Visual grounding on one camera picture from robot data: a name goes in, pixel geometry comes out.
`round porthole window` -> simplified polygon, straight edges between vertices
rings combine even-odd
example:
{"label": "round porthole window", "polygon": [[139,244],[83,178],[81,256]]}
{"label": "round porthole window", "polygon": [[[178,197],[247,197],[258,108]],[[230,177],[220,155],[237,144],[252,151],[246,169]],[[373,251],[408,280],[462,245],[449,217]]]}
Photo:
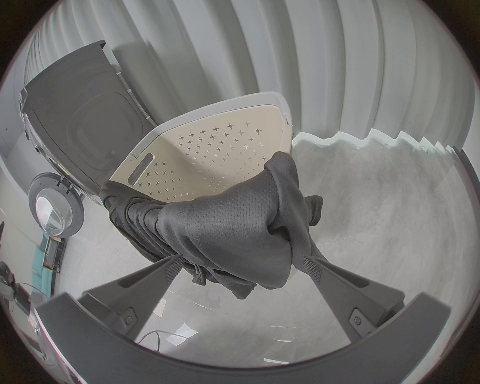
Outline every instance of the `round porthole window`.
{"label": "round porthole window", "polygon": [[69,237],[84,222],[80,196],[68,180],[54,173],[42,173],[32,181],[29,205],[38,225],[50,236]]}
{"label": "round porthole window", "polygon": [[37,195],[35,211],[42,229],[51,236],[59,236],[72,223],[72,207],[62,194],[45,188]]}

